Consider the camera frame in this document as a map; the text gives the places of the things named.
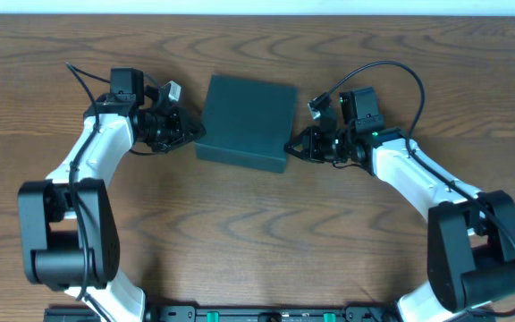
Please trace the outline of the dark green box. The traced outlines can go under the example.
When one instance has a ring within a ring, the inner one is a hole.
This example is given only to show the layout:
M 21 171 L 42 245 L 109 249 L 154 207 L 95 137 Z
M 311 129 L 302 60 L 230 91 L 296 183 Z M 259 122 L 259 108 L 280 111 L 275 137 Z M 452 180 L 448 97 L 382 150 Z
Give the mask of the dark green box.
M 299 90 L 291 85 L 214 75 L 202 113 L 200 160 L 283 173 Z

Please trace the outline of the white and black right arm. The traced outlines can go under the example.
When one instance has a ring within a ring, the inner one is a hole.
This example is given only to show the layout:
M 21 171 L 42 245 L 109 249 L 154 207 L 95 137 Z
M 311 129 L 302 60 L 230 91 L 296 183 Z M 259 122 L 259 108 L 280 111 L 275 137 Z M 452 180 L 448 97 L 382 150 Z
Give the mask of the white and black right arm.
M 310 126 L 283 147 L 294 157 L 355 166 L 397 190 L 427 222 L 427 282 L 396 304 L 400 321 L 489 321 L 515 294 L 515 204 L 442 169 L 400 128 L 358 133 Z M 515 308 L 504 312 L 515 315 Z

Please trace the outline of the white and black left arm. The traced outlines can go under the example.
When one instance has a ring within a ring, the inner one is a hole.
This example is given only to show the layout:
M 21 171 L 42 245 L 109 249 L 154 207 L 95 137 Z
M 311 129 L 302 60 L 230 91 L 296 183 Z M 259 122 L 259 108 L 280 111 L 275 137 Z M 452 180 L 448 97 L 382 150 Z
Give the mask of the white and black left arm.
M 102 321 L 144 320 L 147 296 L 120 267 L 120 241 L 107 189 L 136 142 L 167 153 L 205 133 L 197 116 L 175 105 L 89 108 L 83 132 L 66 159 L 44 180 L 19 188 L 28 281 L 71 295 Z

